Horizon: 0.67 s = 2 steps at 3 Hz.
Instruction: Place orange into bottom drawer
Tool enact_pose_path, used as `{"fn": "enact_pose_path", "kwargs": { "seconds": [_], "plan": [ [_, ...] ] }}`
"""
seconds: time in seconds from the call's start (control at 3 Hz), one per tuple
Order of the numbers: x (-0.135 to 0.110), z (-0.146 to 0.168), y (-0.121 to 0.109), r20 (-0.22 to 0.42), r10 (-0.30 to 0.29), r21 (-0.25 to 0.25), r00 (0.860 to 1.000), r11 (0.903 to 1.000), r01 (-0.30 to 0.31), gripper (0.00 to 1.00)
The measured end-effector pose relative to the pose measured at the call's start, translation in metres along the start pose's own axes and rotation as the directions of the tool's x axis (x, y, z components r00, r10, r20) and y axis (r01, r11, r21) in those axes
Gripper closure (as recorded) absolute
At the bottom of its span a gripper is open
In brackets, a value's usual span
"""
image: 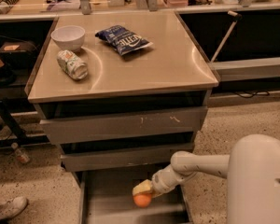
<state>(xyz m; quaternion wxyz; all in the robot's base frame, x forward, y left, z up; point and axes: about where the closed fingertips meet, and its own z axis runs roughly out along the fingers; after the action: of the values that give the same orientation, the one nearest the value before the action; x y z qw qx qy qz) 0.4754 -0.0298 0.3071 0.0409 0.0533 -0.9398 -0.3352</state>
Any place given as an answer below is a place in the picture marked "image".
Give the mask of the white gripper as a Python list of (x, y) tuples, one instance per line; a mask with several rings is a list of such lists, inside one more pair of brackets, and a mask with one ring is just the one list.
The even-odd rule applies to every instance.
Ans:
[(133, 188), (133, 196), (152, 193), (152, 196), (156, 198), (170, 191), (171, 188), (165, 183), (163, 178), (163, 171), (159, 170), (152, 176), (151, 181), (147, 179), (135, 186)]

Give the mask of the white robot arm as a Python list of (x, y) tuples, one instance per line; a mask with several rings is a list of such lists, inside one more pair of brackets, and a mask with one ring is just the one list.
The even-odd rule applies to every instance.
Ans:
[(155, 198), (201, 172), (227, 180), (227, 224), (280, 224), (280, 140), (251, 134), (229, 155), (176, 152), (170, 164), (133, 188)]

